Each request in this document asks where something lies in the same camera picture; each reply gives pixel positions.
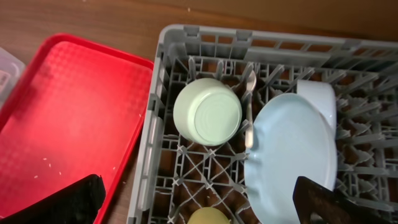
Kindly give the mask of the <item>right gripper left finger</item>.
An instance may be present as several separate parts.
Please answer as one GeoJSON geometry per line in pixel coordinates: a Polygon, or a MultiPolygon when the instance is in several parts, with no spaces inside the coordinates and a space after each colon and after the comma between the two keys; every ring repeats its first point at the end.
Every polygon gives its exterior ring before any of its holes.
{"type": "Polygon", "coordinates": [[[92,224],[106,197],[101,176],[91,174],[1,219],[1,224],[92,224]]]}

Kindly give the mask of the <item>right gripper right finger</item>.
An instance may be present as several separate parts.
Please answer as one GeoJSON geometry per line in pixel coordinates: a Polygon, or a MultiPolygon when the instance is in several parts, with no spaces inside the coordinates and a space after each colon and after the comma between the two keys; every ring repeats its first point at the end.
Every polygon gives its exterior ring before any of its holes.
{"type": "Polygon", "coordinates": [[[389,223],[304,176],[297,178],[293,201],[301,224],[389,223]]]}

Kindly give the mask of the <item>light blue plate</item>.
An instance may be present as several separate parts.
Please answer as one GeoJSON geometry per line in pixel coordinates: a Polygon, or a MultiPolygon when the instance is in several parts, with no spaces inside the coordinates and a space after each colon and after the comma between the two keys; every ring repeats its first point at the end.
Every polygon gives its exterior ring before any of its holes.
{"type": "Polygon", "coordinates": [[[279,95],[263,107],[246,153],[247,196],[261,223],[299,222],[293,201],[298,177],[328,190],[335,186],[335,138],[321,114],[298,94],[279,95]]]}

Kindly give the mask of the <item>red serving tray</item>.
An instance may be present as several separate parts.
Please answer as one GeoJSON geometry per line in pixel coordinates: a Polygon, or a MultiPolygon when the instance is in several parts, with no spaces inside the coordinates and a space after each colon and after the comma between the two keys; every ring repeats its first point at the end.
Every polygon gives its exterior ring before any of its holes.
{"type": "Polygon", "coordinates": [[[105,216],[145,118],[154,64],[68,34],[49,37],[1,109],[1,216],[90,175],[105,216]]]}

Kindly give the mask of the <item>yellow plastic cup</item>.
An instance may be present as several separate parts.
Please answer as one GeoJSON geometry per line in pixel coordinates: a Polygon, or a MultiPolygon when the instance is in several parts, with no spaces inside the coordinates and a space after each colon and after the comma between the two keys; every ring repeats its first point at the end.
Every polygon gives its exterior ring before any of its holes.
{"type": "Polygon", "coordinates": [[[188,224],[230,224],[230,222],[217,208],[203,207],[190,216],[188,224]]]}

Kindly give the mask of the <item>light blue bowl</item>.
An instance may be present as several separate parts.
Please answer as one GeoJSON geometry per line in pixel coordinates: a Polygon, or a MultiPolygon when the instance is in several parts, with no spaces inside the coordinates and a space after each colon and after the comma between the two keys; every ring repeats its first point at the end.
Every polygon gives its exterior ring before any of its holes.
{"type": "Polygon", "coordinates": [[[297,94],[309,101],[324,117],[332,134],[336,135],[337,109],[335,91],[329,83],[299,80],[297,94]]]}

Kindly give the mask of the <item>white plastic spoon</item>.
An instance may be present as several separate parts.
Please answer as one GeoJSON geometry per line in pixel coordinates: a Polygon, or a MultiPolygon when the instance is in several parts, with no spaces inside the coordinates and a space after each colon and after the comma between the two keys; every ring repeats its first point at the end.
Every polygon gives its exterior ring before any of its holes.
{"type": "Polygon", "coordinates": [[[252,70],[248,76],[246,82],[246,119],[249,122],[249,126],[245,133],[245,146],[247,148],[252,148],[254,142],[254,129],[253,129],[253,118],[252,118],[252,96],[253,91],[256,87],[256,74],[254,70],[252,70]]]}

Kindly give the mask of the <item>green bowl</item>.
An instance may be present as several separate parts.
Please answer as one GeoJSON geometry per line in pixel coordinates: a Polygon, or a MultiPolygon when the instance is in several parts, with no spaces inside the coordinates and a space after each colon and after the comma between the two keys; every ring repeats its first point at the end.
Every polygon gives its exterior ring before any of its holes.
{"type": "Polygon", "coordinates": [[[230,140],[240,127],[242,106],[236,94],[221,81],[200,78],[182,89],[173,108],[177,131],[204,146],[230,140]]]}

